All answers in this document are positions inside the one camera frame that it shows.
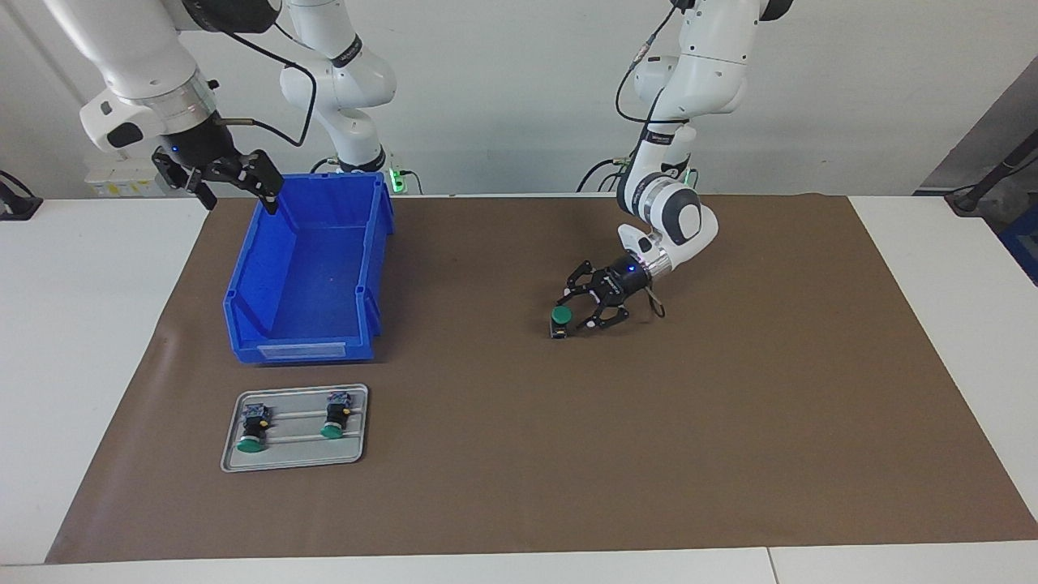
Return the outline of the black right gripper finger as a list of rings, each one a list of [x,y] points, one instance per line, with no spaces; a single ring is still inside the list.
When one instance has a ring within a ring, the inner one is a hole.
[[[192,171],[186,180],[185,190],[196,197],[203,204],[204,210],[212,211],[217,206],[217,196],[212,192],[210,185],[204,182],[203,171]]]
[[[248,155],[241,155],[238,162],[241,166],[238,171],[238,188],[254,195],[267,214],[276,215],[283,176],[270,156],[263,149],[256,149]]]

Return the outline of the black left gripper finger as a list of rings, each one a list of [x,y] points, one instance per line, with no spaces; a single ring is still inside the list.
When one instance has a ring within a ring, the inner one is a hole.
[[[630,316],[625,304],[614,304],[605,302],[602,299],[594,300],[592,313],[578,323],[577,329],[581,332],[593,332],[594,330],[611,329],[613,326],[626,322]]]
[[[605,281],[607,281],[607,268],[596,268],[592,262],[583,261],[578,265],[566,281],[566,303],[572,302],[575,297],[589,295],[597,306],[605,306],[604,297],[607,291],[603,291]]]

